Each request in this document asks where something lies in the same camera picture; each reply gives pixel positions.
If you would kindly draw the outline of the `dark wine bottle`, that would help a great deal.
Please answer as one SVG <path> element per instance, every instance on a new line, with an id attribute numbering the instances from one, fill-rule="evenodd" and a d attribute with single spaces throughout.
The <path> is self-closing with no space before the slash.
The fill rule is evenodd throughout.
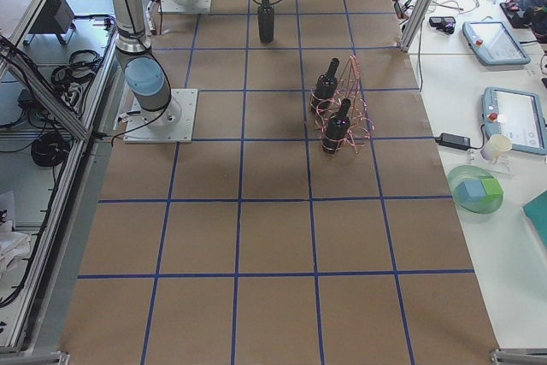
<path id="1" fill-rule="evenodd" d="M 274 6 L 261 4 L 257 8 L 257 23 L 259 39 L 262 44 L 269 44 L 274 40 Z"/>
<path id="2" fill-rule="evenodd" d="M 341 101 L 339 110 L 329 117 L 322 138 L 322 149 L 328 154 L 335 154 L 345 139 L 350 128 L 350 118 L 348 116 L 350 106 L 351 101 L 344 98 Z"/>

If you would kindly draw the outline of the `dark wine bottle in rack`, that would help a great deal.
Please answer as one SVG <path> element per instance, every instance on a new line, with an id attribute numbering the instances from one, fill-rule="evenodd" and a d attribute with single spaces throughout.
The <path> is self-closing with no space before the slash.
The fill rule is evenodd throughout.
<path id="1" fill-rule="evenodd" d="M 335 154 L 345 139 L 350 128 L 350 118 L 348 116 L 350 106 L 351 101 L 344 98 L 341 101 L 339 110 L 329 117 L 322 138 L 322 149 L 328 154 Z"/>

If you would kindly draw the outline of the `black small device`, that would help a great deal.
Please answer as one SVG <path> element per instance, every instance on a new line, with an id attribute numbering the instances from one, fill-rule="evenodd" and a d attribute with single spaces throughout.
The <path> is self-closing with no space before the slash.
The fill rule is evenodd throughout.
<path id="1" fill-rule="evenodd" d="M 456 19 L 453 16 L 431 16 L 428 20 L 431 27 L 446 34 L 453 34 L 456 28 Z"/>

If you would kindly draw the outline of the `grey box under table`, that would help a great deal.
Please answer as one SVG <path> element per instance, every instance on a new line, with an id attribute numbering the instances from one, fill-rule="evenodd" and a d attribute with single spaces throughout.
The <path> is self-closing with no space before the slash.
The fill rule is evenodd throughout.
<path id="1" fill-rule="evenodd" d="M 67 0 L 46 0 L 23 44 L 29 45 L 37 34 L 53 34 L 61 45 L 67 45 L 75 30 L 74 19 Z"/>

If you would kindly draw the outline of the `teach pendant far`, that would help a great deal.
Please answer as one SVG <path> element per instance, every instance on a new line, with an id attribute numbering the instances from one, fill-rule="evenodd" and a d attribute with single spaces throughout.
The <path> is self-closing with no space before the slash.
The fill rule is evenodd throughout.
<path id="1" fill-rule="evenodd" d="M 466 21 L 462 34 L 479 61 L 487 66 L 526 65 L 530 56 L 502 21 Z"/>

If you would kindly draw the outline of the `teach pendant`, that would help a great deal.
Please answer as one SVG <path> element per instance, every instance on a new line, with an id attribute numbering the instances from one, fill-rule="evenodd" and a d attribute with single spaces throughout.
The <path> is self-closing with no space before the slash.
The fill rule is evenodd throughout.
<path id="1" fill-rule="evenodd" d="M 466 21 L 462 34 L 479 61 L 487 66 L 526 65 L 530 56 L 502 21 Z"/>
<path id="2" fill-rule="evenodd" d="M 536 93 L 490 86 L 481 99 L 485 135 L 502 134 L 513 150 L 545 155 L 546 123 Z"/>

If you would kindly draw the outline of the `black power adapter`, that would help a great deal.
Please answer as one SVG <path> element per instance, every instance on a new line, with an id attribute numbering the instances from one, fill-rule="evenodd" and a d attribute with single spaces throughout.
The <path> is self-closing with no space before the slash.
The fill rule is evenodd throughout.
<path id="1" fill-rule="evenodd" d="M 468 137 L 447 132 L 440 133 L 435 138 L 435 142 L 440 146 L 456 150 L 469 150 L 471 148 L 470 139 Z"/>

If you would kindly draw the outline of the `teach pendant near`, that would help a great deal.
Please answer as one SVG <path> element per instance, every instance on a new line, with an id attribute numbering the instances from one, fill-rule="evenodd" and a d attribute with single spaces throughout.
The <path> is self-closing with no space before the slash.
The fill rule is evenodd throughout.
<path id="1" fill-rule="evenodd" d="M 536 93 L 490 86 L 481 99 L 485 135 L 502 134 L 513 150 L 545 155 L 546 123 Z"/>

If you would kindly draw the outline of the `white paper cup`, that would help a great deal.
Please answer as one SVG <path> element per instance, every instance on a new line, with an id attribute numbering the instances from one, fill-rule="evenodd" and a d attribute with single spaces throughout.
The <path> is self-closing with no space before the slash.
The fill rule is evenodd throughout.
<path id="1" fill-rule="evenodd" d="M 480 154 L 484 160 L 495 162 L 498 157 L 512 150 L 512 141 L 502 134 L 492 134 Z"/>

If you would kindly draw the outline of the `blue foam cube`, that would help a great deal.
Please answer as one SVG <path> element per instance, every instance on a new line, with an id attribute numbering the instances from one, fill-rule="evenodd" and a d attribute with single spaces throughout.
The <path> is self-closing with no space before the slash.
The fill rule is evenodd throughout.
<path id="1" fill-rule="evenodd" d="M 455 189 L 454 197 L 459 204 L 477 203 L 483 199 L 484 191 L 479 180 L 464 180 Z"/>

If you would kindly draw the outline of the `green plastic bowl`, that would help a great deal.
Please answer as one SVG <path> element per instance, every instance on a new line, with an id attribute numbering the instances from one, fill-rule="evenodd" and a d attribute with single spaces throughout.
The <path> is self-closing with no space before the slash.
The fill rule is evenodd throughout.
<path id="1" fill-rule="evenodd" d="M 475 214 L 490 214 L 503 203 L 503 189 L 491 173 L 472 165 L 453 168 L 447 176 L 454 201 Z"/>

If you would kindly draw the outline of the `green foam cube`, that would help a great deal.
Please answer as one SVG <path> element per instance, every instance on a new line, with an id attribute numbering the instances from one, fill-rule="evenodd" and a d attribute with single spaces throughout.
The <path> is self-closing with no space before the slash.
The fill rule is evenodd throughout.
<path id="1" fill-rule="evenodd" d="M 484 201 L 493 202 L 495 199 L 503 198 L 503 189 L 495 177 L 482 178 L 479 182 L 484 191 Z"/>

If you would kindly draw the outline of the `teal book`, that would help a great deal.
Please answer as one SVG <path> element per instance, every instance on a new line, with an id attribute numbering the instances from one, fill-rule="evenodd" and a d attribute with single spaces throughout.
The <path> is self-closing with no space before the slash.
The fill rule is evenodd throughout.
<path id="1" fill-rule="evenodd" d="M 547 245 L 547 191 L 539 194 L 523 206 L 523 211 L 532 223 L 543 245 Z"/>

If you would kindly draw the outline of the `white crumpled cloth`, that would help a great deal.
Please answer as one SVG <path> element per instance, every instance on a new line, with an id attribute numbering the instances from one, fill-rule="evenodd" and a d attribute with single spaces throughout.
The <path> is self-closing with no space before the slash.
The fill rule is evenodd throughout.
<path id="1" fill-rule="evenodd" d="M 1 194 L 1 276 L 31 255 L 31 236 L 15 230 L 15 194 Z"/>

